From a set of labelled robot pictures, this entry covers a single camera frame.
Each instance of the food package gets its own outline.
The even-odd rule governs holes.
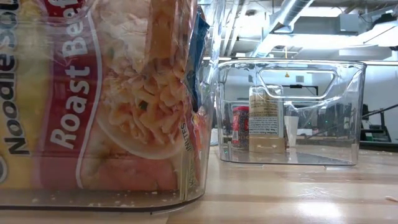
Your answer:
[[[249,151],[285,152],[284,103],[271,97],[282,95],[280,85],[250,87]]]
[[[194,122],[204,115],[187,85],[196,0],[0,8],[0,188],[186,192],[199,184],[197,153],[186,161],[206,125]]]
[[[232,147],[249,150],[249,107],[239,106],[233,109]]]

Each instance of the bin handle cutout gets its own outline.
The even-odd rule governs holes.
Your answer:
[[[320,95],[320,96],[279,96],[272,94],[269,90],[267,85],[281,85],[281,83],[275,83],[275,82],[267,82],[267,78],[264,77],[263,73],[264,72],[284,72],[284,73],[292,73],[292,72],[305,72],[305,73],[325,73],[332,75],[332,79],[330,80],[325,92]],[[273,98],[277,99],[295,99],[295,100],[324,100],[329,93],[331,87],[333,86],[334,82],[336,82],[336,79],[338,77],[338,74],[336,73],[335,70],[309,70],[309,69],[288,69],[288,68],[263,68],[257,72],[257,77],[260,78],[261,85],[264,87],[266,93]]]

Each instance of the nutrition label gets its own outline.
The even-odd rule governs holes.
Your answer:
[[[278,117],[259,116],[249,118],[249,134],[278,135]]]

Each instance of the crumb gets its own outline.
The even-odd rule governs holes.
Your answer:
[[[391,196],[386,196],[386,200],[389,200],[390,202],[398,202],[398,199]]]

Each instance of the bin handle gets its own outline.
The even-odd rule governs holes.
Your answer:
[[[278,96],[278,95],[274,95],[272,94],[269,90],[267,85],[280,85],[279,83],[267,83],[266,80],[263,79],[263,77],[261,76],[261,73],[263,72],[313,72],[313,73],[327,73],[327,74],[332,74],[333,78],[331,79],[328,87],[326,88],[325,92],[321,95],[321,96]],[[309,69],[300,69],[300,68],[293,68],[293,69],[289,69],[289,68],[263,68],[261,70],[259,70],[257,72],[257,77],[260,77],[260,81],[261,81],[261,85],[262,87],[264,87],[266,93],[273,97],[273,98],[277,98],[277,99],[301,99],[301,100],[324,100],[327,96],[327,94],[329,93],[331,87],[333,86],[334,82],[336,81],[338,74],[335,70],[309,70]]]

